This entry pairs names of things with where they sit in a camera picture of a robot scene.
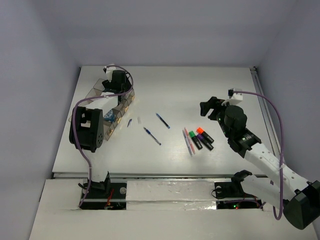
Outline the purple cap black highlighter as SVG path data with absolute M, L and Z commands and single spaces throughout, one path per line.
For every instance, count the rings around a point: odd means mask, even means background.
M 197 134 L 196 137 L 209 151 L 212 151 L 214 149 L 212 144 L 209 141 L 207 141 L 201 134 Z

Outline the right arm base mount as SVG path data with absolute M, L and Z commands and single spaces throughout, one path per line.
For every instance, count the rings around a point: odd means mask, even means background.
M 241 183 L 253 174 L 247 170 L 235 173 L 230 181 L 215 182 L 211 195 L 217 200 L 217 210 L 263 209 L 264 202 L 245 193 Z

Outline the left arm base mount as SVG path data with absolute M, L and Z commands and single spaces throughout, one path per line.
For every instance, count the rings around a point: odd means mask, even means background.
M 127 183 L 112 182 L 109 173 L 104 181 L 92 181 L 86 196 L 88 180 L 78 186 L 82 190 L 79 203 L 82 210 L 125 210 L 127 207 Z

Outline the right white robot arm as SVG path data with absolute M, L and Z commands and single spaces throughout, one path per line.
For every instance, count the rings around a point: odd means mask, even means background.
M 279 209 L 286 220 L 299 230 L 320 216 L 320 182 L 311 182 L 282 163 L 262 141 L 247 128 L 247 116 L 237 104 L 242 97 L 201 102 L 200 115 L 217 121 L 230 148 L 255 165 L 269 178 L 263 181 L 247 170 L 232 177 L 230 190 L 235 196 L 250 194 Z

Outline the orange cap black highlighter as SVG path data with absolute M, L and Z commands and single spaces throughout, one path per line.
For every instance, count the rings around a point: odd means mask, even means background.
M 214 139 L 207 132 L 205 132 L 201 127 L 198 127 L 196 129 L 196 132 L 202 135 L 210 144 L 214 142 Z

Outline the green cap black highlighter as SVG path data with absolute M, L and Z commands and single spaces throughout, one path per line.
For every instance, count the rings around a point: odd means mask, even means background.
M 196 136 L 196 134 L 193 131 L 189 131 L 188 134 L 189 134 L 191 140 L 193 141 L 194 145 L 196 146 L 196 148 L 198 150 L 201 150 L 203 148 L 203 146 L 202 146 L 200 140 L 198 139 L 198 137 Z

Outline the blue white tape roll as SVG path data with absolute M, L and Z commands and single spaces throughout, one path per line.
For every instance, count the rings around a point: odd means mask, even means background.
M 104 116 L 103 119 L 107 122 L 113 123 L 116 119 L 114 111 L 111 109 L 109 110 Z

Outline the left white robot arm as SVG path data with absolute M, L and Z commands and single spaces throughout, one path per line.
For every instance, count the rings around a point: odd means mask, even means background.
M 86 97 L 72 110 L 69 141 L 88 166 L 88 179 L 96 182 L 93 191 L 104 198 L 111 185 L 105 182 L 108 168 L 100 147 L 108 141 L 135 97 L 131 74 L 122 67 L 109 65 Z

